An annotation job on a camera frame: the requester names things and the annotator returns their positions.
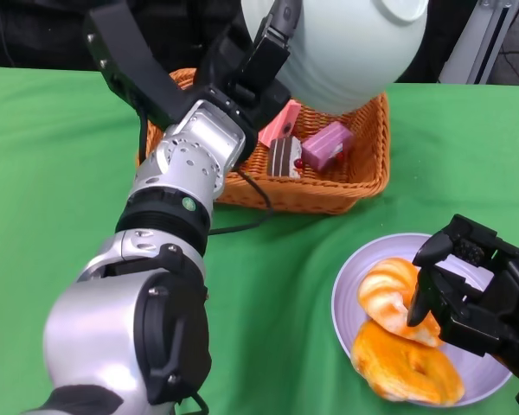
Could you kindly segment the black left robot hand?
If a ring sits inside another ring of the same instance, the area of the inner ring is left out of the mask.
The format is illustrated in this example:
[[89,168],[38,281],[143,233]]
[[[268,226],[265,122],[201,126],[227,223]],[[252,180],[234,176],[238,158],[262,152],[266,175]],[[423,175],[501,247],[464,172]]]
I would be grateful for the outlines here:
[[255,35],[231,23],[186,89],[156,61],[126,3],[90,10],[83,28],[89,52],[111,91],[144,110],[156,126],[165,129],[181,122],[190,107],[204,99],[254,137],[291,97],[276,77],[290,55],[301,11],[299,1],[269,3]]

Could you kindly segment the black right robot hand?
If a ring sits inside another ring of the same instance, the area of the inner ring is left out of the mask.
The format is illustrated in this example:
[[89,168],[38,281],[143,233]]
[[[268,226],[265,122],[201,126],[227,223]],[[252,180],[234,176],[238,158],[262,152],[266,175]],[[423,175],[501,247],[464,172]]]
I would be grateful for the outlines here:
[[[489,271],[486,288],[475,289],[440,267],[449,256]],[[442,341],[479,356],[489,354],[519,379],[519,247],[456,214],[425,242],[413,263],[420,270],[407,325],[416,327],[433,315]]]

